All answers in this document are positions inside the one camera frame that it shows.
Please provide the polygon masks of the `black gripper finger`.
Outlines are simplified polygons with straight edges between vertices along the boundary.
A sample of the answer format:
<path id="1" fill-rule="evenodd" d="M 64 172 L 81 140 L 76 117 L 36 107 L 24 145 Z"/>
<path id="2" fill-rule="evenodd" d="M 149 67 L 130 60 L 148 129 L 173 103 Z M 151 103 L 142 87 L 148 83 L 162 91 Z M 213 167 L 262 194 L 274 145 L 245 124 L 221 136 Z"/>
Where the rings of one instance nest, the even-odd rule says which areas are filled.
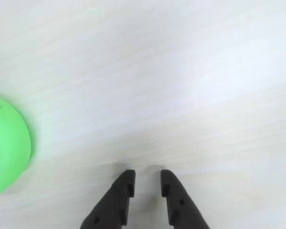
<path id="1" fill-rule="evenodd" d="M 175 229 L 209 229 L 183 184 L 171 170 L 161 170 L 161 194 L 166 198 L 169 225 Z"/>
<path id="2" fill-rule="evenodd" d="M 127 225 L 129 199 L 134 197 L 136 172 L 127 169 L 95 205 L 81 224 L 82 229 L 120 229 Z"/>

